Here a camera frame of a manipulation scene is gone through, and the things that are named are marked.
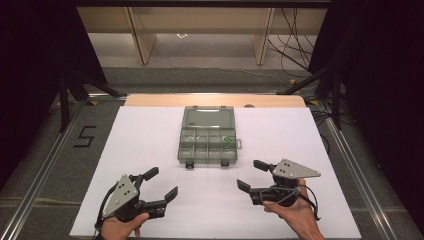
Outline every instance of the plastic storage box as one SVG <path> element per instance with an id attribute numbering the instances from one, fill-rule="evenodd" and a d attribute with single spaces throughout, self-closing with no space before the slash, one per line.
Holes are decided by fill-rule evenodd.
<path id="1" fill-rule="evenodd" d="M 234 108 L 186 107 L 178 160 L 186 168 L 199 164 L 229 166 L 237 160 Z"/>

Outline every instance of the finger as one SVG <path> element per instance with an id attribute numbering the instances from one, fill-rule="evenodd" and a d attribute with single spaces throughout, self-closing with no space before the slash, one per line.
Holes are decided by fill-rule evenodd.
<path id="1" fill-rule="evenodd" d="M 303 178 L 299 178 L 297 182 L 302 185 L 302 189 L 300 190 L 300 193 L 302 193 L 303 196 L 308 197 L 308 191 L 306 190 L 306 180 Z"/>
<path id="2" fill-rule="evenodd" d="M 149 219 L 149 214 L 148 213 L 143 213 L 138 215 L 137 217 L 135 217 L 133 220 L 131 220 L 131 222 L 129 222 L 127 230 L 128 233 L 132 232 L 133 230 L 135 231 L 136 229 L 139 229 L 140 226 L 147 221 L 147 219 Z"/>
<path id="3" fill-rule="evenodd" d="M 264 207 L 265 212 L 273 212 L 278 216 L 284 215 L 285 213 L 285 209 L 274 202 L 264 201 Z"/>
<path id="4" fill-rule="evenodd" d="M 134 234 L 136 237 L 140 237 L 140 228 L 134 229 Z"/>

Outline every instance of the black cable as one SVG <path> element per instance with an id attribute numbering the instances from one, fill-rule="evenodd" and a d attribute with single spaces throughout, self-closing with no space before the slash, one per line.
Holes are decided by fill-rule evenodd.
<path id="1" fill-rule="evenodd" d="M 308 41 L 309 44 L 311 44 L 311 47 L 314 48 L 315 46 L 312 44 L 312 42 L 309 40 L 309 38 L 306 35 L 304 35 L 304 37 L 305 37 L 306 41 Z"/>
<path id="2" fill-rule="evenodd" d="M 327 115 L 327 113 L 326 113 L 326 112 L 324 112 L 324 111 L 317 111 L 317 110 L 311 110 L 311 113 L 312 113 L 312 114 L 314 114 L 314 113 L 321 113 L 321 114 L 325 114 L 325 115 Z"/>
<path id="3" fill-rule="evenodd" d="M 326 119 L 328 118 L 328 116 L 318 116 L 318 117 L 315 117 L 315 122 L 318 122 L 318 121 L 320 121 L 319 122 L 319 124 L 317 124 L 317 127 L 318 126 L 320 126 L 321 125 L 321 123 L 323 122 L 323 121 L 325 121 Z"/>
<path id="4" fill-rule="evenodd" d="M 279 35 L 277 35 L 277 38 L 278 38 L 278 40 L 280 40 L 280 42 L 281 42 L 282 44 L 287 45 L 287 43 L 283 42 L 283 40 L 281 39 L 281 37 L 280 37 Z M 292 47 L 292 46 L 290 46 L 290 45 L 287 45 L 287 48 L 290 48 L 290 49 L 293 49 L 293 50 L 296 50 L 296 51 L 302 51 L 301 49 L 299 49 L 299 48 L 295 48 L 295 47 Z M 312 55 L 312 53 L 311 53 L 311 52 L 308 52 L 308 51 L 305 51 L 305 50 L 303 50 L 303 52 L 304 52 L 304 53 L 307 53 L 307 54 Z"/>
<path id="5" fill-rule="evenodd" d="M 353 118 L 352 114 L 350 113 L 349 106 L 344 106 L 344 105 L 340 104 L 340 108 L 341 108 L 344 112 L 339 112 L 339 116 L 346 116 L 346 117 Z M 346 125 L 348 125 L 348 126 L 357 126 L 357 124 L 356 124 L 355 120 L 354 120 L 354 119 L 351 119 L 351 120 L 352 120 L 352 122 L 347 122 L 347 121 L 343 121 L 341 118 L 339 119 L 339 121 L 340 121 L 341 123 L 346 124 Z"/>
<path id="6" fill-rule="evenodd" d="M 316 122 L 317 120 L 321 120 L 321 118 L 328 118 L 328 114 L 326 114 L 326 113 L 322 113 L 322 112 L 319 112 L 319 113 L 312 113 L 312 116 L 314 117 L 315 122 Z"/>
<path id="7" fill-rule="evenodd" d="M 328 117 L 324 118 L 320 123 L 317 124 L 317 127 L 319 127 Z"/>
<path id="8" fill-rule="evenodd" d="M 96 233 L 97 233 L 97 229 L 94 230 L 94 234 L 93 234 L 93 237 L 91 238 L 91 240 L 94 240 L 96 238 Z"/>
<path id="9" fill-rule="evenodd" d="M 294 60 L 292 57 L 290 57 L 289 55 L 285 54 L 284 52 L 282 52 L 281 50 L 279 50 L 272 42 L 271 40 L 268 39 L 268 42 L 271 44 L 271 46 L 275 49 L 275 51 L 279 52 L 280 54 L 282 54 L 284 57 L 290 59 L 292 62 L 296 63 L 297 65 L 299 65 L 301 68 L 308 70 L 305 66 L 303 66 L 301 63 L 299 63 L 298 61 Z"/>
<path id="10" fill-rule="evenodd" d="M 281 64 L 281 70 L 283 70 L 283 72 L 284 72 L 285 74 L 289 75 L 289 76 L 292 76 L 292 77 L 302 77 L 302 78 L 307 78 L 307 77 L 309 77 L 309 76 L 300 76 L 300 75 L 295 75 L 295 74 L 288 73 L 288 72 L 284 69 L 284 67 L 283 67 L 283 57 L 281 57 L 281 59 L 280 59 L 280 64 Z"/>
<path id="11" fill-rule="evenodd" d="M 297 21 L 296 21 L 296 19 L 297 19 L 297 8 L 294 8 L 293 9 L 293 37 L 294 37 L 294 39 L 296 39 L 297 46 L 299 47 L 299 49 L 301 49 L 301 51 L 299 51 L 300 57 L 302 58 L 305 66 L 307 66 L 309 64 L 309 58 L 306 56 L 306 54 L 303 53 L 302 45 L 299 42 L 299 37 L 297 35 Z M 303 58 L 303 55 L 305 55 L 305 58 L 308 60 L 308 63 L 305 62 L 305 58 Z"/>
<path id="12" fill-rule="evenodd" d="M 300 196 L 300 198 L 305 200 L 307 203 L 311 204 L 312 208 L 314 209 L 315 220 L 319 221 L 321 218 L 318 217 L 317 197 L 315 196 L 315 193 L 312 191 L 312 189 L 310 187 L 308 187 L 306 185 L 302 185 L 302 186 L 305 187 L 306 189 L 308 189 L 312 193 L 312 196 L 314 197 L 315 204 L 311 200 L 309 200 L 309 198 L 307 198 L 306 196 L 303 196 L 302 194 L 299 194 L 299 196 Z"/>
<path id="13" fill-rule="evenodd" d="M 307 66 L 308 64 L 305 62 L 305 58 L 308 60 L 308 62 L 310 62 L 310 61 L 309 61 L 309 58 L 306 56 L 302 45 L 299 42 L 299 37 L 298 37 L 298 34 L 297 34 L 297 21 L 296 21 L 297 20 L 297 8 L 293 9 L 293 26 L 290 26 L 290 22 L 289 22 L 289 20 L 286 16 L 286 13 L 284 12 L 283 8 L 281 9 L 281 11 L 283 13 L 284 19 L 286 20 L 287 25 L 289 26 L 290 36 L 293 35 L 293 38 L 296 40 L 297 45 L 299 47 L 300 56 L 302 57 L 302 60 L 303 60 L 303 63 L 305 64 L 305 66 Z"/>
<path id="14" fill-rule="evenodd" d="M 113 187 L 111 187 L 109 189 L 109 191 L 106 193 L 106 196 L 103 199 L 102 204 L 100 205 L 99 215 L 97 215 L 97 221 L 96 221 L 96 224 L 94 225 L 95 229 L 100 229 L 102 227 L 102 224 L 103 224 L 103 220 L 102 220 L 103 208 L 105 207 L 106 201 L 109 198 L 110 194 L 112 194 L 113 191 L 115 191 L 115 188 L 116 188 L 117 185 L 118 185 L 118 183 L 116 183 Z"/>
<path id="15" fill-rule="evenodd" d="M 328 105 L 333 105 L 333 102 L 327 101 Z M 344 101 L 340 101 L 339 107 L 345 111 L 346 114 L 350 114 L 349 105 L 345 103 Z"/>
<path id="16" fill-rule="evenodd" d="M 325 141 L 325 143 L 327 143 L 328 149 L 327 150 L 327 154 L 330 154 L 330 142 L 328 141 L 328 139 L 322 135 L 321 133 L 319 134 L 321 136 L 321 138 Z"/>

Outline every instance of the aluminum rail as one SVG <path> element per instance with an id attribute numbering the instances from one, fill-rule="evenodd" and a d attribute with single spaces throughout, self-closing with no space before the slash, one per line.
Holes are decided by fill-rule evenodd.
<path id="1" fill-rule="evenodd" d="M 9 223 L 6 226 L 5 231 L 2 233 L 2 240 L 14 240 L 18 237 L 20 231 L 22 230 L 25 221 L 27 220 L 32 207 L 34 206 L 37 197 L 39 196 L 41 190 L 44 187 L 44 184 L 47 181 L 47 178 L 50 175 L 51 170 L 53 169 L 58 155 L 60 154 L 65 141 L 69 136 L 69 132 L 72 130 L 75 120 L 84 107 L 85 102 L 77 102 L 73 108 L 73 116 L 62 133 L 59 133 L 59 136 L 55 140 L 52 149 L 44 160 L 43 165 L 37 173 L 33 183 L 26 192 L 25 196 L 22 198 L 18 208 L 16 209 L 14 215 L 9 220 Z"/>
<path id="2" fill-rule="evenodd" d="M 368 184 L 368 181 L 366 180 L 365 175 L 361 170 L 361 167 L 356 161 L 356 158 L 353 155 L 352 150 L 350 149 L 342 131 L 337 129 L 332 119 L 327 119 L 326 121 L 382 239 L 398 239 L 393 231 L 392 226 L 390 225 L 386 213 L 374 195 L 371 186 Z"/>

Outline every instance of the wrist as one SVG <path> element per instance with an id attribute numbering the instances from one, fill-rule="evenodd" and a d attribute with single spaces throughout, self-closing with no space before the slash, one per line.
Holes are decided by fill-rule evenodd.
<path id="1" fill-rule="evenodd" d="M 324 240 L 325 239 L 319 230 L 305 232 L 299 235 L 299 238 L 302 240 Z"/>

